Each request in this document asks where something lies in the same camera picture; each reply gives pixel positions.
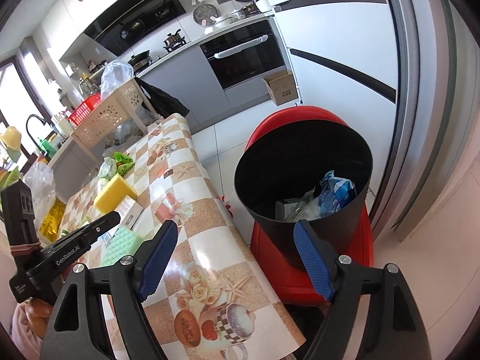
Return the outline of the person's left hand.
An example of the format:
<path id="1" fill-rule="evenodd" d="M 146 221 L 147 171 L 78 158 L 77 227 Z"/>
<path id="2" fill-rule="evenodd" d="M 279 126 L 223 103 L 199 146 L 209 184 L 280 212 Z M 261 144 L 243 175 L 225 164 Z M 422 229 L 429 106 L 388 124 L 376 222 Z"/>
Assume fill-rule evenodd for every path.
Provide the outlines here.
<path id="1" fill-rule="evenodd" d="M 52 305 L 40 299 L 30 299 L 25 306 L 25 314 L 32 333 L 43 339 L 47 332 L 49 318 L 53 311 Z"/>

